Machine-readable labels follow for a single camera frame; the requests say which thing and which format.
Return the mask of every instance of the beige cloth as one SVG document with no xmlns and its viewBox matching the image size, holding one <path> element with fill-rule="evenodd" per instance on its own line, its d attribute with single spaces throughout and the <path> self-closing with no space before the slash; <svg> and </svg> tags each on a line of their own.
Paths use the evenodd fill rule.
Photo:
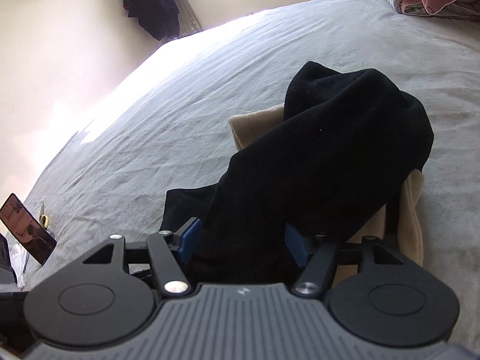
<svg viewBox="0 0 480 360">
<path fill-rule="evenodd" d="M 246 115 L 235 115 L 229 119 L 237 150 L 243 149 L 282 122 L 282 104 Z M 400 192 L 397 233 L 400 251 L 420 266 L 423 263 L 423 241 L 422 229 L 415 206 L 422 193 L 423 180 L 423 174 L 415 169 L 403 183 Z M 385 234 L 385 213 L 386 208 L 384 206 L 349 241 L 361 242 L 365 235 L 375 235 L 383 238 Z M 335 275 L 334 285 L 356 273 L 357 266 L 340 266 Z"/>
</svg>

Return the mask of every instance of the white bed sheet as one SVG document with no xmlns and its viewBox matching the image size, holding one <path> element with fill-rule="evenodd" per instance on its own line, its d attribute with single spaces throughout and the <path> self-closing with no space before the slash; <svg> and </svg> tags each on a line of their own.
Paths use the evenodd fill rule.
<svg viewBox="0 0 480 360">
<path fill-rule="evenodd" d="M 283 102 L 309 60 L 376 68 L 423 102 L 435 133 L 418 204 L 424 266 L 460 298 L 452 341 L 480 350 L 480 27 L 399 15 L 385 0 L 311 1 L 162 46 L 28 196 L 32 212 L 45 205 L 58 246 L 41 269 L 30 259 L 27 289 L 111 234 L 157 231 L 168 189 L 227 169 L 228 117 Z"/>
</svg>

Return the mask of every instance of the curtain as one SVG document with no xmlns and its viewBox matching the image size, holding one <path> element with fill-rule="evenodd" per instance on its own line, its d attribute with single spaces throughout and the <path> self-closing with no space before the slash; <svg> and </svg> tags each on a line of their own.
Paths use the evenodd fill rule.
<svg viewBox="0 0 480 360">
<path fill-rule="evenodd" d="M 202 31 L 202 27 L 198 22 L 194 10 L 191 8 L 188 0 L 175 0 L 180 14 L 178 21 L 180 22 L 180 38 L 195 34 Z"/>
</svg>

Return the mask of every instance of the phone screen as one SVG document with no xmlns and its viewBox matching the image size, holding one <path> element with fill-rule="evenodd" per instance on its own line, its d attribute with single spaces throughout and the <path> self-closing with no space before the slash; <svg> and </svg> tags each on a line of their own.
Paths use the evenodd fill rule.
<svg viewBox="0 0 480 360">
<path fill-rule="evenodd" d="M 0 220 L 40 264 L 45 264 L 57 242 L 28 212 L 14 193 L 0 209 Z"/>
</svg>

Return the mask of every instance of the black cloth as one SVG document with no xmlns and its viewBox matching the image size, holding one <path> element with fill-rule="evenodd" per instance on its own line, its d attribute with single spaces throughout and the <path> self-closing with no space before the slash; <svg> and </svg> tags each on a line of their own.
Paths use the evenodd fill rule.
<svg viewBox="0 0 480 360">
<path fill-rule="evenodd" d="M 155 39 L 180 34 L 179 9 L 174 0 L 123 0 L 128 17 L 137 17 L 143 27 Z"/>
<path fill-rule="evenodd" d="M 284 122 L 230 160 L 219 183 L 167 192 L 162 230 L 202 219 L 185 273 L 217 283 L 292 283 L 284 226 L 347 241 L 430 154 L 434 134 L 415 97 L 367 69 L 308 62 L 292 80 Z"/>
</svg>

